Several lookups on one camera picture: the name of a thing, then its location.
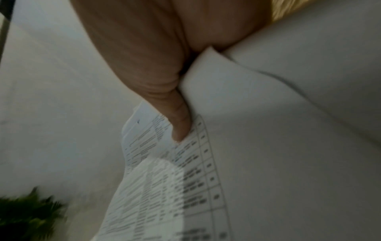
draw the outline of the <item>white wall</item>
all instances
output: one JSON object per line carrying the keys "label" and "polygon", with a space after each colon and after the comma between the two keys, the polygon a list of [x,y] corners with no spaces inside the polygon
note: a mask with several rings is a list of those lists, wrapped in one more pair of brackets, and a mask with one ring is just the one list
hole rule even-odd
{"label": "white wall", "polygon": [[39,185],[77,215],[61,240],[89,240],[123,175],[119,135],[140,97],[66,0],[16,1],[0,82],[0,196]]}

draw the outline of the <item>finger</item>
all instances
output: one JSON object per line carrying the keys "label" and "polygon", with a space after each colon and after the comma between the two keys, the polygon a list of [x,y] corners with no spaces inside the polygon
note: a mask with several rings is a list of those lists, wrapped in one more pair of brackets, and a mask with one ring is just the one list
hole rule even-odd
{"label": "finger", "polygon": [[191,114],[184,98],[177,89],[168,93],[142,95],[173,125],[172,138],[182,141],[189,133],[192,125]]}

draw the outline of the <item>paper sheet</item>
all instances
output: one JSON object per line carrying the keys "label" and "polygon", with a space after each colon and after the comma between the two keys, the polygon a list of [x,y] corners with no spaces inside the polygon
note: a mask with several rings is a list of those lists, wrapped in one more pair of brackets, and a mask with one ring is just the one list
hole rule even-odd
{"label": "paper sheet", "polygon": [[144,103],[123,128],[126,175],[98,240],[381,237],[377,146],[212,49],[181,89],[195,117],[181,144]]}

